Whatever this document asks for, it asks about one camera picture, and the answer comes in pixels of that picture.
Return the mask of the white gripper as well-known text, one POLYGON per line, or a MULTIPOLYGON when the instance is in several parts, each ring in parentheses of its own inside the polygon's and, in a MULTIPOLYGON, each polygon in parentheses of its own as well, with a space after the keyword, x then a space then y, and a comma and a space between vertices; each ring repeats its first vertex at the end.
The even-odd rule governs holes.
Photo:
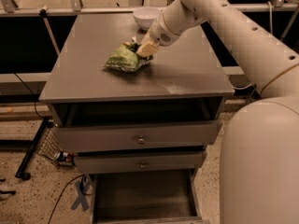
MULTIPOLYGON (((180 35, 174 34, 167 28, 164 23, 163 15, 160 14, 149 28, 149 36, 146 36, 141 40, 136 54, 142 58, 149 57, 158 52, 159 44, 168 47, 175 43, 179 38, 180 35)), ((132 42, 123 42, 122 44, 131 46, 132 42)))

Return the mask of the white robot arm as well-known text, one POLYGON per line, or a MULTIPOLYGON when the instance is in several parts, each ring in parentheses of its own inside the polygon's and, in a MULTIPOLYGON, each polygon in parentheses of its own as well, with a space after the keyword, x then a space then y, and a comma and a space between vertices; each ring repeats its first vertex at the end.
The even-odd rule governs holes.
POLYGON ((220 157, 221 224, 299 224, 298 55, 228 0, 175 0, 141 42, 146 57, 207 21, 261 100, 226 126, 220 157))

